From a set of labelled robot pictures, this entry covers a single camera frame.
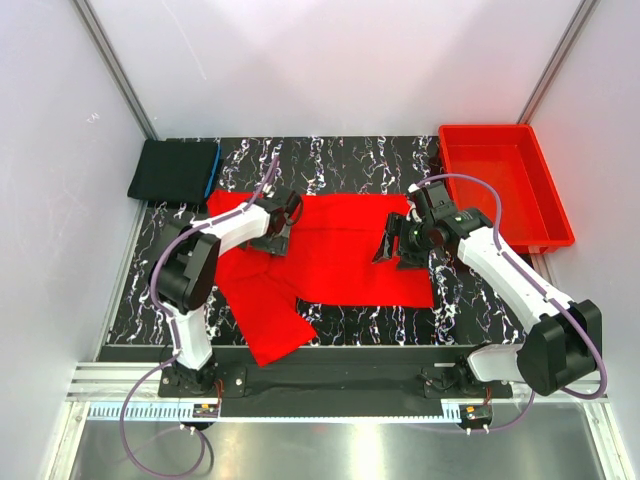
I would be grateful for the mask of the red t shirt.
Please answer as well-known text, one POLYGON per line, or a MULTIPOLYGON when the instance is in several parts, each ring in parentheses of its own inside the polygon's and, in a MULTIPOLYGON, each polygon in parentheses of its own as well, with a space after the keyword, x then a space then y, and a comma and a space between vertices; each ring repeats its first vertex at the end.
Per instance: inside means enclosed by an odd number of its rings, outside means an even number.
POLYGON ((430 308, 425 269, 373 261, 389 214, 409 209, 401 194, 306 195, 288 252, 233 248, 218 261, 215 284, 230 305, 256 363, 280 360, 315 336, 298 299, 331 306, 430 308))

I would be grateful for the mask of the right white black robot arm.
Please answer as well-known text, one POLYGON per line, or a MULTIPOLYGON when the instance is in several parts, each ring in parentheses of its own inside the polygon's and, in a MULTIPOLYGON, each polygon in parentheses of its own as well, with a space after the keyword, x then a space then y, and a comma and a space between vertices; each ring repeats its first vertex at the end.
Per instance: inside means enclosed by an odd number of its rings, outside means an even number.
POLYGON ((525 330, 521 344, 486 344, 457 360, 457 390, 476 396, 494 381, 526 384, 533 393, 571 394, 571 384, 596 372, 602 396, 608 377, 602 358, 602 313, 590 300, 577 302, 544 280, 499 232, 502 214, 489 219, 477 208, 459 208, 444 175, 410 186, 409 211, 388 215, 373 257, 398 258, 400 267, 423 268, 432 251, 451 247, 507 304, 525 330))

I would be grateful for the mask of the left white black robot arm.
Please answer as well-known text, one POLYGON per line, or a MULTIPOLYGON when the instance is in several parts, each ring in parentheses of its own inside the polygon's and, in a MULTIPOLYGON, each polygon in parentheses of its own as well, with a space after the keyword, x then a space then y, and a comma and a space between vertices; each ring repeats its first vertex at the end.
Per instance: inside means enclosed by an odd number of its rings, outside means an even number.
POLYGON ((165 314, 173 343, 161 384, 184 396, 221 391, 213 348, 205 327, 205 304, 214 287, 219 258, 250 246, 276 256, 288 250, 290 231, 303 212, 292 189, 264 187, 238 206, 192 223, 169 222, 161 236, 148 281, 154 306, 165 314))

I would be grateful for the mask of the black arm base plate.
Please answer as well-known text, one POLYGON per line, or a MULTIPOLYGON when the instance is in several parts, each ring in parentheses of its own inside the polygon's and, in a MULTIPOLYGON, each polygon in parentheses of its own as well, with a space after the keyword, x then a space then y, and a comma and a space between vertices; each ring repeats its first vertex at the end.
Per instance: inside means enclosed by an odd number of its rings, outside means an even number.
POLYGON ((304 347, 260 367, 245 347, 221 347, 197 385, 171 367, 157 395, 200 408, 221 401, 221 416, 240 421, 458 424, 485 398, 526 404, 531 390, 514 380, 482 385, 462 377, 468 346, 304 347))

